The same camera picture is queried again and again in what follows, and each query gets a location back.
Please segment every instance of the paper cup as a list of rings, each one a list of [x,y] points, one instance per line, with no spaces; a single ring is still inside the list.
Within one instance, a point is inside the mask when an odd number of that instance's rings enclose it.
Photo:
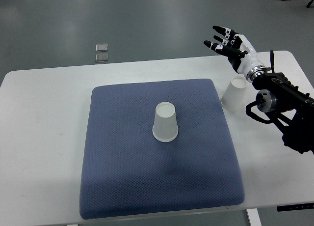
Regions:
[[[176,109],[170,102],[156,106],[153,135],[158,141],[168,142],[178,135]]]
[[[245,78],[240,76],[234,77],[221,98],[222,106],[231,111],[240,109],[246,87],[247,81]]]

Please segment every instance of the table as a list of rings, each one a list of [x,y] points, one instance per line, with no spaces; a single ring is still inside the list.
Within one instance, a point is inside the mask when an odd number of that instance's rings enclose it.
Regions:
[[[258,57],[269,66],[269,52]],[[275,52],[275,70],[301,92],[314,94],[291,53]],[[80,175],[94,87],[209,78],[221,97],[236,75],[223,56],[8,73],[0,87],[0,224],[77,224],[313,202],[313,154],[285,147],[274,125],[252,120],[242,106],[235,112],[223,110],[242,171],[244,203],[114,219],[84,221],[80,217]],[[248,85],[244,104],[255,100],[256,93]]]

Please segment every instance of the white paper cup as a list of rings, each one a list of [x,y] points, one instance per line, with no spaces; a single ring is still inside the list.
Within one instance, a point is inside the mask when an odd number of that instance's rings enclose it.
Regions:
[[[240,76],[234,77],[221,98],[222,106],[231,111],[240,109],[246,87],[247,81],[245,78]]]
[[[153,135],[158,141],[168,142],[178,135],[176,108],[170,102],[156,106]]]

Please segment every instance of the blue cushion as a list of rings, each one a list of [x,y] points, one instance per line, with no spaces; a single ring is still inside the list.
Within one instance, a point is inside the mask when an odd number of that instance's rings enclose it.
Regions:
[[[152,134],[160,102],[176,108],[171,142]],[[107,85],[92,92],[80,189],[83,219],[244,201],[235,149],[209,79]]]

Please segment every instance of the black fingertip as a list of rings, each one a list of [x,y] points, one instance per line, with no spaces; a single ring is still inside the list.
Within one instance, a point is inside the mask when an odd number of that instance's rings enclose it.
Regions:
[[[208,40],[205,40],[205,41],[204,41],[204,44],[205,44],[207,47],[209,47],[209,48],[210,48],[211,42],[210,42],[210,41],[208,41]]]
[[[223,39],[221,37],[216,36],[216,35],[214,35],[214,39],[216,39],[217,41],[219,41],[221,43],[223,42]]]

